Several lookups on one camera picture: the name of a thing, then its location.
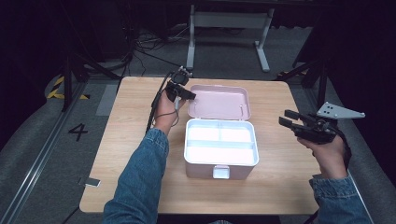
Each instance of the pink plastic box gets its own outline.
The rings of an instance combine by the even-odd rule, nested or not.
[[[194,85],[184,158],[195,178],[246,179],[259,162],[248,92],[239,87]]]

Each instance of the denim sleeve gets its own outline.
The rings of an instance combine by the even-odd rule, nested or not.
[[[350,176],[344,179],[320,179],[309,181],[319,205],[318,222],[371,223]]]
[[[156,223],[168,151],[166,135],[150,129],[121,173],[103,223]]]

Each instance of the person's hand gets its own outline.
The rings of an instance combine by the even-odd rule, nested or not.
[[[340,136],[335,136],[331,143],[323,145],[303,138],[297,138],[297,141],[312,149],[323,178],[341,179],[347,177],[347,169],[344,165],[344,141]]]
[[[180,100],[178,103],[178,109],[180,109],[184,103],[186,103],[185,100]],[[164,91],[158,102],[157,109],[155,110],[154,128],[160,129],[168,135],[173,123],[177,119],[177,116],[178,112],[176,110],[175,103],[168,99],[166,91]]]

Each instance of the box latch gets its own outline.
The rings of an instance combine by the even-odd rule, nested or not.
[[[228,165],[216,165],[215,167],[213,167],[213,178],[229,179],[230,167]]]

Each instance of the wooden table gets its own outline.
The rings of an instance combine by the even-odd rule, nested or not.
[[[117,181],[131,154],[143,139],[152,99],[161,77],[126,77],[113,105],[91,171],[98,188],[85,188],[80,209],[101,213],[112,199]],[[312,214],[318,206],[308,184],[318,174],[311,150],[296,141],[291,130],[278,124],[285,109],[297,110],[284,82],[191,79],[193,84],[242,87],[247,90],[260,162],[246,180],[195,179],[185,173],[184,136],[190,119],[187,106],[169,134],[170,152],[159,204],[162,214]]]

